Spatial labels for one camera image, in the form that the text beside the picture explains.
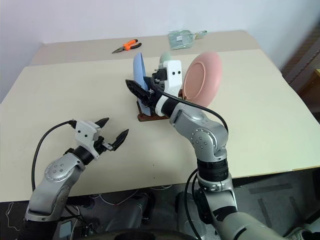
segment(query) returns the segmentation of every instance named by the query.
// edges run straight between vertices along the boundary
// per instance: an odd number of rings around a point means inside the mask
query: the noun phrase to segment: pink plate
[[[204,52],[190,64],[184,77],[182,95],[189,102],[207,107],[218,92],[222,63],[215,52]]]

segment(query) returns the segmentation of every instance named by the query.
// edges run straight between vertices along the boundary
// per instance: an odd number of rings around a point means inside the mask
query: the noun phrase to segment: gray carpet
[[[293,227],[303,224],[305,219],[320,209],[320,202],[315,197],[312,171],[309,169],[290,172],[236,188],[238,210],[254,216],[280,235],[284,235]],[[142,225],[141,228],[176,230],[175,200],[176,195],[183,190],[184,184],[173,185],[161,191],[151,190],[156,198],[152,220],[148,225]],[[131,190],[105,193],[103,197],[110,202],[117,203],[132,192]],[[14,240],[19,232],[14,228],[8,228],[8,220],[5,215],[8,204],[8,202],[0,203],[0,238]],[[26,203],[13,205],[9,214],[11,226],[21,227],[26,207]],[[80,208],[80,210],[88,221],[98,219],[100,221],[98,230],[101,231],[120,207],[108,205],[97,198],[92,209]],[[206,239],[219,239],[210,225],[207,226]]]

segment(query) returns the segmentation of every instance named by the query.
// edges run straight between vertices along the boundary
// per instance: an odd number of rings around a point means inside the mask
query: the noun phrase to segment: table
[[[222,81],[209,108],[228,123],[232,176],[319,166],[320,126],[263,51],[256,48],[218,54],[223,66]],[[181,60],[185,73],[196,56],[181,54],[173,59]],[[147,75],[151,75],[158,61],[159,57],[144,58]],[[39,139],[53,125],[72,118],[96,121],[110,117],[101,131],[108,142],[126,128],[130,130],[116,152],[106,152],[87,166],[70,196],[187,180],[196,168],[194,150],[167,120],[137,120],[136,98],[125,84],[125,79],[133,78],[132,65],[132,58],[124,58],[51,62],[22,71],[1,104],[1,202],[30,198],[31,165]],[[75,139],[69,126],[58,128],[46,138],[38,155],[36,184],[45,167],[70,147],[75,147]]]

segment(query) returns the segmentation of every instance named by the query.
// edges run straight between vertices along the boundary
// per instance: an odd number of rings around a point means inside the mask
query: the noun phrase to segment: white wall
[[[41,43],[246,30],[281,68],[319,16],[319,0],[2,0],[0,101]]]

